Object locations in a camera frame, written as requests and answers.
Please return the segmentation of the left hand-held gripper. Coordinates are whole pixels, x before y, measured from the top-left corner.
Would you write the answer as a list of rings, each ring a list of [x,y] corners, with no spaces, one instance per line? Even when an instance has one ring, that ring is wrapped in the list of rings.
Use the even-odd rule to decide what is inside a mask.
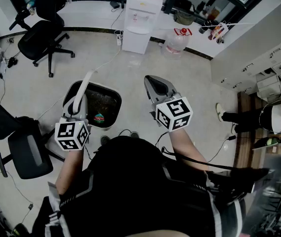
[[[88,143],[90,128],[86,119],[88,113],[87,96],[84,94],[80,103],[80,118],[71,118],[73,102],[69,100],[64,104],[62,117],[55,124],[54,139],[64,151],[80,151]]]

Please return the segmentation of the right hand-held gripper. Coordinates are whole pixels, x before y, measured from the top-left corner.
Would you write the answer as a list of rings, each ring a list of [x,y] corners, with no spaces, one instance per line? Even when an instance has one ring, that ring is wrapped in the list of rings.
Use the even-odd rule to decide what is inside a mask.
[[[144,77],[144,86],[148,98],[152,101],[150,114],[158,126],[173,132],[189,125],[193,110],[187,98],[175,91],[170,81],[147,75]]]

